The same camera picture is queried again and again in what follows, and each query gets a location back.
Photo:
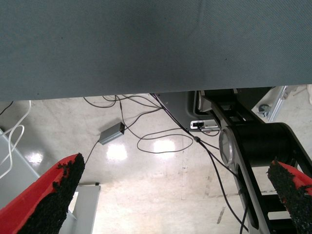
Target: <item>gray fabric surface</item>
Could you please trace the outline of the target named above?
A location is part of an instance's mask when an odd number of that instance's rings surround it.
[[[0,100],[311,83],[312,1],[0,0]]]

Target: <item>shiny floor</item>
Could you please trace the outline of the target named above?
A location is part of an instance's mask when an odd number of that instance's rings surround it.
[[[300,86],[289,95],[276,121],[289,124],[312,156],[312,106],[304,88]],[[96,105],[111,104],[102,97],[89,97],[88,100]],[[140,113],[151,110],[131,100],[122,103],[127,123]],[[7,104],[1,102],[0,109]],[[26,101],[14,102],[0,116],[0,127],[10,128],[26,110]],[[30,115],[23,122],[25,134],[18,149],[42,174],[65,156],[77,152],[88,156],[100,132],[120,121],[119,104],[100,109],[89,105],[83,98],[33,101]],[[160,110],[144,115],[131,129],[143,136],[175,127]],[[217,136],[197,135],[218,145]],[[178,150],[189,143],[186,137],[169,136],[142,142],[141,147],[148,151]],[[219,157],[217,150],[211,151]],[[229,202],[242,217],[233,176],[218,168]],[[259,168],[256,173],[261,190],[269,193],[273,188],[266,178],[266,170]],[[94,234],[239,232],[240,225],[226,207],[211,161],[197,143],[178,153],[149,154],[137,149],[137,138],[126,130],[124,136],[109,144],[96,145],[81,179],[81,183],[95,182],[101,183],[101,193]]]

